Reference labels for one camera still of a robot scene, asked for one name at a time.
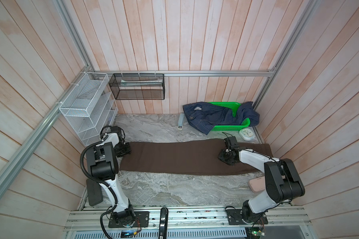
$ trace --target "black wire mesh basket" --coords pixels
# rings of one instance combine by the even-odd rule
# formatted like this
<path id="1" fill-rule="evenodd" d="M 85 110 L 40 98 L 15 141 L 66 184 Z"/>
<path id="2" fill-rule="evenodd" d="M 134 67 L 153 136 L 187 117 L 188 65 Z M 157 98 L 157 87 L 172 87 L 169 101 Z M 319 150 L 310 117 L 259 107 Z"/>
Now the black wire mesh basket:
<path id="1" fill-rule="evenodd" d="M 109 81 L 117 100 L 123 99 L 165 99 L 163 74 L 115 73 Z"/>

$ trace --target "wood panel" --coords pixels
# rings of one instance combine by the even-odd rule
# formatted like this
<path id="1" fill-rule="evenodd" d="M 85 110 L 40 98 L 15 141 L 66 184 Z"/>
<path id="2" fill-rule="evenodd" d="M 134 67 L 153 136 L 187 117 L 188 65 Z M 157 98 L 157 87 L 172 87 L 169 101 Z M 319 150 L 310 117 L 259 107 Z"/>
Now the wood panel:
<path id="1" fill-rule="evenodd" d="M 308 0 L 65 2 L 95 70 L 258 70 L 273 68 Z M 251 101 L 264 81 L 170 77 L 165 100 L 119 104 L 126 114 L 176 114 L 197 101 Z"/>
<path id="2" fill-rule="evenodd" d="M 51 1 L 0 1 L 0 171 L 84 66 Z M 72 131 L 59 119 L 4 194 L 0 238 L 62 235 L 85 188 Z"/>
<path id="3" fill-rule="evenodd" d="M 359 238 L 359 1 L 320 3 L 258 112 L 319 238 Z"/>

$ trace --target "clock face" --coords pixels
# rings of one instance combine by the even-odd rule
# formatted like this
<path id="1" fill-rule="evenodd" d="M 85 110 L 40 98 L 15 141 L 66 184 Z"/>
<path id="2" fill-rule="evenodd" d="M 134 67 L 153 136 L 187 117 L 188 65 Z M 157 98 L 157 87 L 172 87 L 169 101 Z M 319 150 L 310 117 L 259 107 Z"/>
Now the clock face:
<path id="1" fill-rule="evenodd" d="M 242 133 L 243 133 L 244 136 L 249 137 L 249 138 L 251 138 L 252 136 L 254 136 L 254 133 L 253 133 L 250 129 L 248 129 L 248 128 L 244 129 L 244 130 L 242 131 Z"/>

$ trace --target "white wire mesh shelf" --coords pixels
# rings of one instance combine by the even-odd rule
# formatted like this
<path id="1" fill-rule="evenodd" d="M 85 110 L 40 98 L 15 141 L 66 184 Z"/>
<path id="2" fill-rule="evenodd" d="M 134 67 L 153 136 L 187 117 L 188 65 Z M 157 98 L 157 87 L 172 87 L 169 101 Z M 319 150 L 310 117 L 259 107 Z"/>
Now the white wire mesh shelf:
<path id="1" fill-rule="evenodd" d="M 64 116 L 90 117 L 109 82 L 107 74 L 86 73 L 60 107 Z"/>
<path id="2" fill-rule="evenodd" d="M 86 73 L 60 107 L 84 145 L 99 141 L 102 127 L 113 124 L 118 112 L 112 92 L 102 94 L 108 81 L 107 74 Z"/>

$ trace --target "gray marble surface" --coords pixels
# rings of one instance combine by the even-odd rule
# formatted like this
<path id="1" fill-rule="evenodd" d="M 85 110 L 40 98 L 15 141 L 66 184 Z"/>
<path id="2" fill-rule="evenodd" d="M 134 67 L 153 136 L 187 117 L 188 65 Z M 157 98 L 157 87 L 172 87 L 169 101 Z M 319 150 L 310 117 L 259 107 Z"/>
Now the gray marble surface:
<path id="1" fill-rule="evenodd" d="M 177 129 L 178 114 L 134 115 L 122 114 L 114 125 L 125 131 L 125 140 L 156 143 L 185 142 L 210 138 L 225 138 L 220 131 L 205 135 L 191 127 L 185 119 L 182 130 Z M 239 142 L 245 142 L 237 131 L 229 131 Z M 263 176 L 254 172 L 232 176 L 196 176 L 166 173 L 120 171 L 121 186 L 133 205 L 233 205 L 255 197 L 248 181 Z M 103 191 L 104 202 L 97 206 L 110 205 Z"/>

